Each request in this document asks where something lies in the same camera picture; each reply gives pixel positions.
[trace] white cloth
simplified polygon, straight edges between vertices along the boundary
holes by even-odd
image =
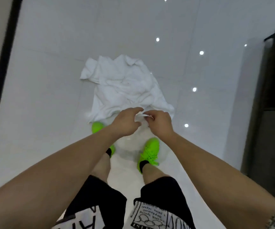
[[[168,104],[157,80],[140,59],[120,55],[112,60],[99,56],[89,58],[81,79],[88,79],[95,87],[90,122],[106,119],[126,108],[150,106],[174,116],[174,107]]]

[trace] person's left hand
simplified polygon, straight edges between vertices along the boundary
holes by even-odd
[[[142,125],[141,122],[135,122],[134,117],[143,110],[143,108],[137,107],[121,111],[111,124],[115,133],[119,133],[120,137],[132,135]]]

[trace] neon green shoe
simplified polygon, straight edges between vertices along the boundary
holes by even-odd
[[[103,129],[104,127],[105,127],[105,125],[103,123],[95,121],[92,124],[92,133],[97,133],[99,130]],[[110,157],[112,157],[112,155],[115,153],[115,146],[111,145],[110,149],[111,149],[111,156]]]
[[[160,150],[160,141],[156,138],[150,138],[146,144],[143,153],[141,153],[139,161],[137,163],[137,169],[139,170],[140,173],[141,170],[139,168],[139,164],[141,161],[149,161],[151,165],[159,165],[158,162],[155,160],[158,159],[158,152]]]

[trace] sock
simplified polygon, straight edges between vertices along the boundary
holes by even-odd
[[[141,161],[140,163],[139,163],[139,169],[140,169],[140,171],[143,173],[143,167],[144,167],[144,165],[146,165],[146,164],[148,164],[149,163],[149,161],[147,161],[147,160],[144,160],[144,161]]]
[[[108,148],[108,150],[106,151],[106,153],[109,155],[109,157],[111,158],[111,154],[112,154],[112,150],[110,148]]]

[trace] hand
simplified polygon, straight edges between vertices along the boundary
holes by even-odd
[[[119,133],[120,137],[132,135],[142,125],[141,122],[134,122],[135,115],[140,111],[144,111],[144,109],[127,108],[117,115],[111,126]]]
[[[144,112],[144,114],[153,117],[153,119],[151,117],[145,117],[145,120],[148,122],[151,132],[161,140],[168,138],[168,136],[174,132],[168,112],[150,110]]]

